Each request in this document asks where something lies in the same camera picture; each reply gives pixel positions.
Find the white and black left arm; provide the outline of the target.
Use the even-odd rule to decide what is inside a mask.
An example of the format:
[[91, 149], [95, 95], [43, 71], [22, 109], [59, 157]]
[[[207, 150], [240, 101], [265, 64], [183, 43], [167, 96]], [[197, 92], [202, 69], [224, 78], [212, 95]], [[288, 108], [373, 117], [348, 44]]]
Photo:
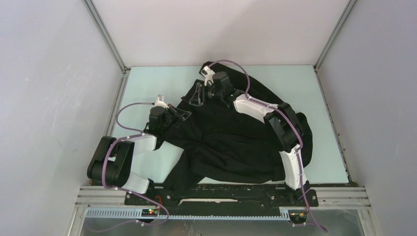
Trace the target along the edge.
[[192, 113], [172, 104], [155, 105], [150, 109], [149, 121], [139, 134], [115, 138], [103, 136], [87, 168], [87, 177], [104, 186], [136, 192], [144, 205], [155, 200], [153, 181], [131, 172], [134, 155], [158, 150], [165, 141], [166, 132], [178, 127]]

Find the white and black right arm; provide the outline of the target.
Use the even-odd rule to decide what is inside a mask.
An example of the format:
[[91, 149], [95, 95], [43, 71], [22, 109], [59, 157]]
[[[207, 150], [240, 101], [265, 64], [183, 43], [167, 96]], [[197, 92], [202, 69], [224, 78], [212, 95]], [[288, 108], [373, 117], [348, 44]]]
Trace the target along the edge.
[[231, 111], [263, 123], [268, 138], [281, 149], [285, 183], [290, 188], [286, 192], [286, 199], [291, 205], [300, 205], [306, 198], [304, 187], [307, 184], [301, 158], [301, 137], [305, 129], [292, 107], [285, 102], [267, 103], [235, 89], [226, 72], [214, 72], [206, 67], [200, 74], [204, 79], [196, 83], [195, 92], [188, 103], [192, 106], [203, 106], [209, 100], [217, 100]]

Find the black jacket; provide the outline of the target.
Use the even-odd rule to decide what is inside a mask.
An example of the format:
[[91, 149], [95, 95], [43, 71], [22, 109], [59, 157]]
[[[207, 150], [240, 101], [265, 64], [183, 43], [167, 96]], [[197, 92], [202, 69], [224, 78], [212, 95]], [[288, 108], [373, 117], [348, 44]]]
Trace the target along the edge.
[[[277, 117], [274, 124], [284, 125], [285, 140], [302, 144], [301, 157], [307, 166], [312, 158], [313, 135], [303, 113], [289, 112], [289, 105], [253, 77], [220, 63], [206, 62], [214, 72], [225, 72], [232, 86], [239, 92], [248, 89], [250, 95], [269, 104], [280, 105], [294, 125], [297, 138], [284, 118]], [[165, 140], [183, 150], [179, 161], [166, 177], [164, 188], [182, 194], [195, 187], [202, 179], [216, 181], [263, 184], [285, 178], [280, 152], [284, 146], [272, 137], [269, 125], [232, 110], [226, 100], [210, 99], [202, 106], [189, 104], [192, 92], [183, 97], [178, 108], [191, 116], [170, 127]]]

